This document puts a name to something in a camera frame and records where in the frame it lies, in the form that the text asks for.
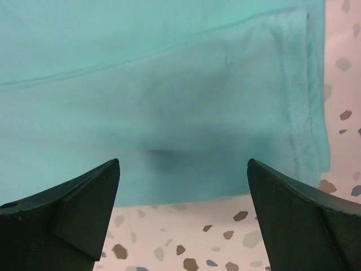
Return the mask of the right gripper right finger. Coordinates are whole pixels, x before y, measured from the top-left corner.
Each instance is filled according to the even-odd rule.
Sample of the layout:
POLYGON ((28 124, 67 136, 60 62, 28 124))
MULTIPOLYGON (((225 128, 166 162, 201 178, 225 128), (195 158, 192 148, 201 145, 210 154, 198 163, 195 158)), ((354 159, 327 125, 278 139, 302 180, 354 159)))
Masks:
POLYGON ((251 159, 247 178, 270 267, 360 270, 360 204, 251 159))

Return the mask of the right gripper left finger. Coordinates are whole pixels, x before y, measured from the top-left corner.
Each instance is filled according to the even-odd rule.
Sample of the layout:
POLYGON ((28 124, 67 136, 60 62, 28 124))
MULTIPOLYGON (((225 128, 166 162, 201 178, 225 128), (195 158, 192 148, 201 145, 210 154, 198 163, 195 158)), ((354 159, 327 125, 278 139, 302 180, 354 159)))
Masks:
POLYGON ((92 270, 120 180, 118 159, 1 206, 1 270, 92 270))

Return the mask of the teal t-shirt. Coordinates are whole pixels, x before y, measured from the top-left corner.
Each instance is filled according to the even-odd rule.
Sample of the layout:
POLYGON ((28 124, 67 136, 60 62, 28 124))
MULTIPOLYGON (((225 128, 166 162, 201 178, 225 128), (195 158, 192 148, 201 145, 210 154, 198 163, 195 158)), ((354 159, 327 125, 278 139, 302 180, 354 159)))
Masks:
POLYGON ((120 162, 120 207, 328 171, 324 1, 2 1, 1 202, 120 162))

